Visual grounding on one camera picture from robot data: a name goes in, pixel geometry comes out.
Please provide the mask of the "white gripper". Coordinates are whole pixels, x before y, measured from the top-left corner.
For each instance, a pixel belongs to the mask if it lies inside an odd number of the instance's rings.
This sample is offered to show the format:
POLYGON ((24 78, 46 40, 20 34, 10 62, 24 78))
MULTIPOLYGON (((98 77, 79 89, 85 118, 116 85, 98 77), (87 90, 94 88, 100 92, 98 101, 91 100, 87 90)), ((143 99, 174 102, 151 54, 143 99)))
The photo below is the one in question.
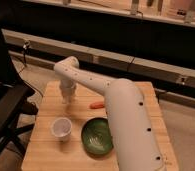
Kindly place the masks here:
POLYGON ((61 80, 59 88, 61 90, 63 102, 70 103, 75 96, 76 83, 70 80, 61 80))

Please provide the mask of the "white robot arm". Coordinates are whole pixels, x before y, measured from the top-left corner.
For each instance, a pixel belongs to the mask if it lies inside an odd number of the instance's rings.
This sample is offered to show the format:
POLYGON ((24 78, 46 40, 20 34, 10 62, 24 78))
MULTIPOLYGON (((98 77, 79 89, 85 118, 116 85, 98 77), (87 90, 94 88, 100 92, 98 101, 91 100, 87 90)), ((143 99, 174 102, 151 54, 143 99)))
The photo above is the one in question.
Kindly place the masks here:
POLYGON ((167 171, 145 97, 135 82, 81 70, 74 56, 57 62, 54 71, 60 76, 60 89, 66 102, 72 101, 76 84, 104 97, 119 171, 167 171))

